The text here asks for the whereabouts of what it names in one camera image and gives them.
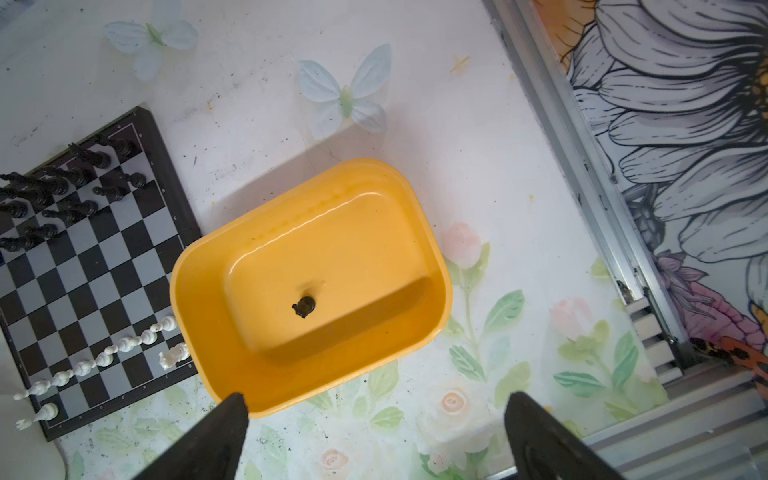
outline small black chess piece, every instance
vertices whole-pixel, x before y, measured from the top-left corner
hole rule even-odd
[[[63,168],[46,166],[41,168],[40,171],[49,177],[69,180],[69,183],[73,184],[76,188],[84,187],[88,183],[88,176],[82,168],[64,170]]]
[[[18,200],[10,201],[4,205],[0,205],[0,212],[8,212],[11,217],[24,218],[27,216],[27,204]]]
[[[124,197],[127,191],[120,187],[94,187],[94,193],[104,195],[110,202],[115,202]]]
[[[114,148],[114,152],[123,158],[131,158],[137,152],[136,144],[126,138],[109,138],[105,134],[96,135],[96,143]]]
[[[120,174],[120,179],[127,181],[133,188],[142,188],[144,185],[147,184],[147,178],[144,176],[144,174],[140,174],[138,172],[134,174]]]
[[[76,158],[96,168],[109,168],[112,163],[112,159],[103,151],[88,150],[78,144],[69,144],[69,152]]]

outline butterfly decoration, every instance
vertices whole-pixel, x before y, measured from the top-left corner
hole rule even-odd
[[[317,104],[310,120],[310,130],[316,140],[336,133],[344,119],[350,117],[372,134],[386,130],[384,109],[369,97],[389,80],[392,72],[389,44],[373,49],[360,64],[349,87],[339,88],[336,79],[316,61],[304,60],[299,65],[301,93]]]
[[[151,23],[111,22],[104,26],[109,42],[119,51],[136,55],[134,73],[142,81],[152,80],[163,67],[165,47],[186,50],[197,44],[197,30],[179,20],[180,0],[155,0]]]

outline chessboard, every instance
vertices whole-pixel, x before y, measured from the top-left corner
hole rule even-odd
[[[111,144],[120,142],[132,147],[118,153]],[[111,161],[105,168],[95,167],[82,160],[83,154],[72,153],[78,149],[105,152]],[[140,336],[172,315],[171,271],[182,250],[200,238],[160,132],[143,108],[133,109],[43,166],[77,171],[85,180],[79,182],[81,187],[67,182],[64,193],[48,195],[43,204],[23,197],[0,204],[17,202],[18,207],[22,202],[27,207],[22,218],[0,212],[0,237],[10,239],[3,241],[14,243],[24,236],[30,242],[16,251],[0,250],[0,326],[27,389],[96,359],[120,339]],[[136,173],[144,179],[138,182],[143,186],[128,180]],[[28,177],[50,178],[40,167]],[[95,194],[95,187],[119,191],[122,198]],[[72,204],[90,205],[92,212],[69,218],[43,213]],[[41,230],[49,223],[57,227],[52,237],[25,236],[29,227]],[[55,439],[194,375],[191,358],[169,370],[159,363],[159,353],[183,341],[178,327],[161,331],[151,345],[117,352],[110,365],[29,396],[36,412],[50,402],[58,407],[52,420],[40,421],[45,437]]]

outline yellow container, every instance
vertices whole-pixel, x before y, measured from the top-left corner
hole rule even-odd
[[[429,343],[452,287],[408,181],[357,159],[193,243],[170,299],[208,392],[257,418]]]

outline chessboard frame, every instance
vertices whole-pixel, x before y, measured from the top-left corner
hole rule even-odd
[[[181,182],[176,175],[173,161],[171,160],[167,148],[165,147],[160,131],[157,128],[157,123],[155,122],[149,110],[143,107],[135,107],[128,113],[121,115],[119,118],[108,123],[104,127],[99,128],[94,133],[88,135],[86,138],[80,140],[78,144],[83,148],[90,148],[96,143],[94,139],[96,134],[103,133],[107,136],[110,136],[125,129],[126,124],[134,125],[136,135],[141,142],[143,151],[147,155],[151,169],[154,172],[154,179],[157,181],[157,186],[161,192],[162,199],[164,200],[165,205],[167,206],[167,209],[173,218],[177,230],[177,235],[179,236],[182,244],[182,249],[185,249],[195,240],[201,237],[200,228],[198,227],[197,221],[195,220],[194,214],[192,213],[189,201],[184,194],[184,189],[181,186]],[[58,167],[70,159],[72,159],[71,154],[68,151],[63,151],[53,158],[50,158],[46,162],[43,162],[31,172],[28,172],[28,174],[39,176],[39,174],[35,173],[39,167],[44,165],[53,165]],[[1,257],[0,264],[5,264]],[[2,310],[0,310],[0,326],[2,327],[3,334],[5,335],[5,339],[8,342],[13,360],[16,364],[25,388],[28,389],[31,386],[29,375],[23,366],[19,351],[16,349],[13,343],[11,333],[8,330],[9,325],[6,321],[6,318],[4,317]],[[181,334],[178,333],[175,337],[173,337],[173,339],[168,339],[169,346],[172,341],[176,343],[182,342],[183,339]],[[98,408],[89,408],[89,410],[83,412],[82,414],[76,415],[75,417],[69,417],[63,422],[56,423],[56,419],[54,419],[51,420],[50,425],[49,422],[39,422],[39,425],[43,430],[45,438],[48,441],[51,441],[69,432],[73,432],[74,430],[79,429],[80,427],[85,426],[106,415],[109,415],[110,413],[116,412],[117,410],[122,409],[131,403],[159,392],[168,386],[180,382],[181,380],[189,378],[196,373],[197,369],[192,363],[192,359],[189,358],[183,362],[179,362],[176,369],[172,369],[164,376],[153,378],[149,382],[143,384],[141,388],[132,388],[130,391],[117,398],[111,398],[103,404],[99,405]],[[42,405],[47,403],[45,399],[38,400],[36,396],[30,396],[29,399],[36,412],[42,407]]]

